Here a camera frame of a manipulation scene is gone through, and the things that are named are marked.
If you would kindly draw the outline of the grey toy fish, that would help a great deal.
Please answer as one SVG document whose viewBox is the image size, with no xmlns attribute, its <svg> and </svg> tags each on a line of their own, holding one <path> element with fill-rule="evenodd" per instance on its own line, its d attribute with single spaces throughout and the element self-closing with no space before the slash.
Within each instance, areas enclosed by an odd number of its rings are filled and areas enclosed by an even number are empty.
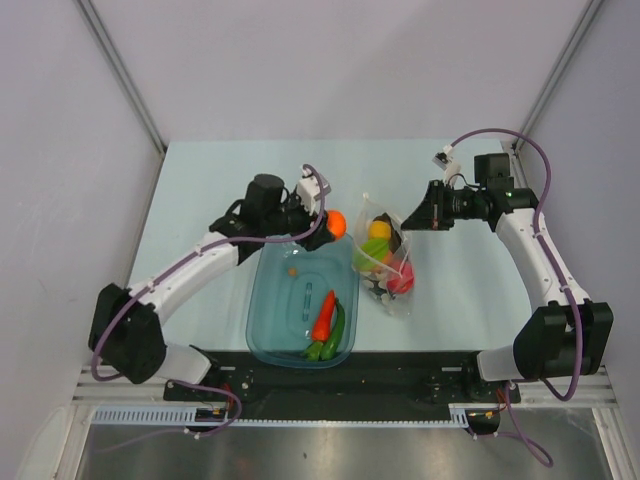
<svg viewBox="0 0 640 480">
<path fill-rule="evenodd" d="M 395 227 L 393 220 L 387 213 L 383 213 L 381 215 L 376 216 L 374 220 L 381 220 L 389 223 L 392 226 L 392 236 L 391 239 L 386 241 L 388 243 L 389 249 L 392 253 L 395 253 L 402 244 L 402 238 L 399 230 Z"/>
</svg>

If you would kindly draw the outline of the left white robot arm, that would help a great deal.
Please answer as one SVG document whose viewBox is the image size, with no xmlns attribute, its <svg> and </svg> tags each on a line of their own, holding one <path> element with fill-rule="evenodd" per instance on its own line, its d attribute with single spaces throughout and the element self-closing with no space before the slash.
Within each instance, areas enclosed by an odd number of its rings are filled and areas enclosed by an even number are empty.
<svg viewBox="0 0 640 480">
<path fill-rule="evenodd" d="M 203 287 L 267 244 L 295 242 L 313 251 L 338 240 L 326 208 L 330 191 L 328 180 L 308 164 L 293 189 L 278 176 L 258 174 L 244 196 L 163 272 L 132 286 L 104 287 L 88 339 L 93 379 L 142 384 L 158 377 L 185 384 L 199 399 L 214 397 L 221 376 L 213 360 L 194 346 L 167 343 L 163 325 Z"/>
</svg>

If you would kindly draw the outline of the red apple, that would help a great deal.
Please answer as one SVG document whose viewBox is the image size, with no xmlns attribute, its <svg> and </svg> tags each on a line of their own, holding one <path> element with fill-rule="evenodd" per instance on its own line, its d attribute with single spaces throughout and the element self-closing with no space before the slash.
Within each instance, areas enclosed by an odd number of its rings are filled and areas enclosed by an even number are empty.
<svg viewBox="0 0 640 480">
<path fill-rule="evenodd" d="M 386 289 L 394 295 L 408 293 L 415 283 L 411 262 L 409 260 L 404 262 L 394 261 L 391 263 L 391 267 L 393 272 L 387 278 Z"/>
</svg>

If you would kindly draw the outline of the dark grape bunch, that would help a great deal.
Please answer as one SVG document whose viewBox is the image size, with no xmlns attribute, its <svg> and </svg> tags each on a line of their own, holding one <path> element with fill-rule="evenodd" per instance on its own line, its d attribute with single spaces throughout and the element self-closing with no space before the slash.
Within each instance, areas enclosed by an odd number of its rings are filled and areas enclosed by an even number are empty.
<svg viewBox="0 0 640 480">
<path fill-rule="evenodd" d="M 381 302 L 384 305 L 387 305 L 390 302 L 393 302 L 396 298 L 396 296 L 393 293 L 389 292 L 385 288 L 376 287 L 372 290 L 372 294 L 379 302 Z"/>
</svg>

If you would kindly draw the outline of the green star fruit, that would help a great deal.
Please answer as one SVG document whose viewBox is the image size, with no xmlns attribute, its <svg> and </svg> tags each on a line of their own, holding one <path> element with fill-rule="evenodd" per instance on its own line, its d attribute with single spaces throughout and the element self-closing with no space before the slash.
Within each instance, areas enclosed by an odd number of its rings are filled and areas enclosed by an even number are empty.
<svg viewBox="0 0 640 480">
<path fill-rule="evenodd" d="M 353 254 L 353 266 L 358 271 L 371 271 L 384 263 L 390 253 L 389 241 L 384 238 L 372 238 L 356 247 Z"/>
</svg>

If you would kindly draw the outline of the clear zip top bag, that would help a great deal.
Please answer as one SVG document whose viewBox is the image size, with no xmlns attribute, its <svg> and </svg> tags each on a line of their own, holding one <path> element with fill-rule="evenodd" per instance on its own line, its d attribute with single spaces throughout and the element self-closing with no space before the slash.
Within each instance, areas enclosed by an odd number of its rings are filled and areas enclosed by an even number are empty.
<svg viewBox="0 0 640 480">
<path fill-rule="evenodd" d="M 368 238 L 368 227 L 373 221 L 373 219 L 381 215 L 383 213 L 387 213 L 391 219 L 395 227 L 399 230 L 402 244 L 401 247 L 393 253 L 393 260 L 391 261 L 406 261 L 409 260 L 413 267 L 413 262 L 411 258 L 411 249 L 412 249 L 412 238 L 411 234 L 405 232 L 401 228 L 401 219 L 390 209 L 387 209 L 385 206 L 381 205 L 378 202 L 375 202 L 370 198 L 367 193 L 364 193 L 362 196 L 363 202 L 360 212 L 357 216 L 355 226 L 352 231 L 353 237 L 353 254 L 357 246 L 365 243 Z M 416 275 L 415 275 L 415 283 L 413 288 L 405 294 L 395 295 L 396 298 L 393 302 L 390 302 L 387 305 L 379 302 L 374 295 L 372 294 L 372 290 L 376 287 L 385 288 L 387 278 L 390 273 L 393 272 L 391 267 L 391 263 L 389 265 L 382 264 L 379 267 L 371 270 L 371 271 L 358 271 L 353 266 L 353 254 L 352 254 L 352 267 L 359 274 L 361 285 L 365 289 L 365 291 L 387 312 L 388 315 L 393 317 L 405 317 L 409 316 L 413 310 L 413 292 L 416 283 Z"/>
</svg>

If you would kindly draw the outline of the peach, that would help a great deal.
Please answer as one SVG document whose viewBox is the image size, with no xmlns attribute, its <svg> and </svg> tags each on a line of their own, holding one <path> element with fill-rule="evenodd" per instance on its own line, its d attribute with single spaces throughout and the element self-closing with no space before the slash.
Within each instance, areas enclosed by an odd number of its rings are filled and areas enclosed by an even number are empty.
<svg viewBox="0 0 640 480">
<path fill-rule="evenodd" d="M 388 251 L 385 256 L 382 258 L 381 262 L 385 265 L 389 265 L 393 260 L 394 254 L 391 251 Z"/>
</svg>

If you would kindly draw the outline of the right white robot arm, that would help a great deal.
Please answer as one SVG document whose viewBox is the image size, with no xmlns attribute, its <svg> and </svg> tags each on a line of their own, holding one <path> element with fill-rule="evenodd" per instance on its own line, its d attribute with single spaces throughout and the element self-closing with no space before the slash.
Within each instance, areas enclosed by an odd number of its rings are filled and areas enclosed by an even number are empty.
<svg viewBox="0 0 640 480">
<path fill-rule="evenodd" d="M 463 393 L 484 401 L 497 381 L 595 374 L 613 324 L 612 309 L 592 301 L 573 278 L 548 233 L 537 196 L 516 186 L 508 154 L 475 156 L 475 183 L 460 189 L 454 186 L 460 166 L 448 151 L 437 153 L 434 162 L 444 177 L 429 182 L 402 229 L 448 231 L 458 220 L 486 222 L 514 261 L 532 311 L 511 345 L 478 354 L 478 366 L 461 376 Z"/>
</svg>

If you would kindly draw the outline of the orange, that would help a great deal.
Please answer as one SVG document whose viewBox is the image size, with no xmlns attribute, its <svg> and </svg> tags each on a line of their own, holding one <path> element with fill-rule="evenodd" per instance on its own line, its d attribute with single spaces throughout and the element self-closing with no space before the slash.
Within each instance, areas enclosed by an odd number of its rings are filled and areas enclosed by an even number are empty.
<svg viewBox="0 0 640 480">
<path fill-rule="evenodd" d="M 347 222 L 338 210 L 328 210 L 326 228 L 335 240 L 342 238 L 347 232 Z"/>
</svg>

